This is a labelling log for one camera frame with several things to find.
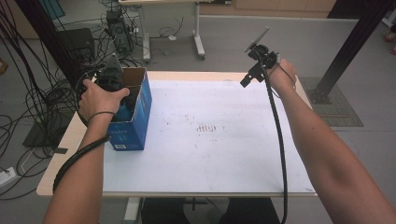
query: blue box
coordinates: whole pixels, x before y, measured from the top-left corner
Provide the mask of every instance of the blue box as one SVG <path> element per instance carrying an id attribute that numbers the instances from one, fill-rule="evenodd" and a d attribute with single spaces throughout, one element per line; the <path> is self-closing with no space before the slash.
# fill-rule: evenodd
<path id="1" fill-rule="evenodd" d="M 147 70 L 144 67 L 123 68 L 121 80 L 124 86 L 137 91 L 134 113 L 130 121 L 111 122 L 107 134 L 111 136 L 110 143 L 117 151 L 143 150 L 149 124 L 151 109 L 151 91 Z"/>

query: shoe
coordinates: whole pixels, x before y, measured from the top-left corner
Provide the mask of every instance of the shoe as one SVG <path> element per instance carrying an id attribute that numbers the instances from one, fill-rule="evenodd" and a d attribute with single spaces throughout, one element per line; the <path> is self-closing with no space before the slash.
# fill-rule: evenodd
<path id="1" fill-rule="evenodd" d="M 386 42 L 392 42 L 396 39 L 396 33 L 393 33 L 390 29 L 384 32 L 384 40 Z"/>
<path id="2" fill-rule="evenodd" d="M 393 54 L 393 55 L 396 55 L 396 46 L 393 49 L 390 50 L 390 53 Z"/>

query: hand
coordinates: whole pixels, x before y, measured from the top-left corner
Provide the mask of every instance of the hand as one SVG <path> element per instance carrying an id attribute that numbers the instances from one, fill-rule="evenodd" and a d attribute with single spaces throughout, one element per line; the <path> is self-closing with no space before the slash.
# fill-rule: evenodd
<path id="1" fill-rule="evenodd" d="M 278 66 L 268 71 L 268 74 L 271 86 L 280 96 L 288 91 L 294 91 L 297 77 L 293 64 L 282 59 Z"/>
<path id="2" fill-rule="evenodd" d="M 85 120 L 98 112 L 117 113 L 121 99 L 129 94 L 127 88 L 114 92 L 105 91 L 89 79 L 84 79 L 82 83 L 87 90 L 81 95 L 78 113 Z"/>

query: gray floor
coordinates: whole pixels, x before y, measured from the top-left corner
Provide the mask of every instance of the gray floor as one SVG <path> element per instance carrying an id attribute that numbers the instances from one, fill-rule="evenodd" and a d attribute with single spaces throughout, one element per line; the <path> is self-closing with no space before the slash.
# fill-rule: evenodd
<path id="1" fill-rule="evenodd" d="M 268 25 L 271 30 L 262 40 L 264 45 L 293 62 L 300 77 L 322 77 L 355 24 L 356 21 L 339 20 L 202 17 L 201 36 L 206 53 L 205 60 L 202 61 L 196 56 L 191 37 L 193 20 L 186 19 L 176 41 L 151 40 L 152 60 L 146 67 L 148 71 L 246 72 L 254 61 L 249 59 L 244 49 Z M 391 204 L 396 207 L 396 56 L 389 53 L 396 43 L 385 43 L 381 39 L 385 29 L 383 24 L 378 25 L 337 83 L 364 127 L 334 129 L 361 159 Z M 29 43 L 39 52 L 40 47 L 36 41 Z M 0 52 L 1 58 L 10 63 L 7 73 L 0 76 L 0 114 L 16 119 L 26 109 L 23 103 L 26 88 L 3 45 L 0 45 Z M 49 63 L 55 70 L 54 62 Z M 40 70 L 38 64 L 34 64 L 34 69 Z M 40 72 L 35 75 L 39 84 L 45 83 Z M 7 153 L 0 158 L 2 167 L 16 167 L 18 159 L 27 150 L 21 142 L 32 124 L 32 119 L 20 122 Z M 24 166 L 30 167 L 35 162 L 37 161 L 30 159 Z M 37 171 L 45 167 L 48 161 L 40 164 Z M 40 175 L 24 178 L 21 184 L 1 195 L 0 199 L 34 189 L 39 179 Z M 212 200 L 221 209 L 226 208 L 225 199 Z M 0 201 L 0 223 L 39 223 L 48 202 L 48 198 L 39 197 L 35 193 L 16 200 Z M 125 203 L 124 198 L 105 198 L 101 223 L 121 223 Z M 282 217 L 282 199 L 275 198 L 274 204 L 278 215 Z M 191 223 L 209 223 L 207 212 L 213 207 L 210 203 L 197 205 L 196 210 L 192 211 L 189 204 L 185 210 Z M 288 221 L 297 224 L 331 223 L 316 197 L 290 198 Z"/>

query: person's right arm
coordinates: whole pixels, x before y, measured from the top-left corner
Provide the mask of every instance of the person's right arm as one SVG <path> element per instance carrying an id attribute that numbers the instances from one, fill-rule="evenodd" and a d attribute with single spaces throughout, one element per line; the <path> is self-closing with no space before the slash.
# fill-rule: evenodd
<path id="1" fill-rule="evenodd" d="M 291 63 L 280 65 L 295 79 Z M 349 147 L 300 98 L 276 68 L 271 85 L 279 94 L 294 144 L 319 198 L 334 223 L 396 223 L 396 212 Z"/>

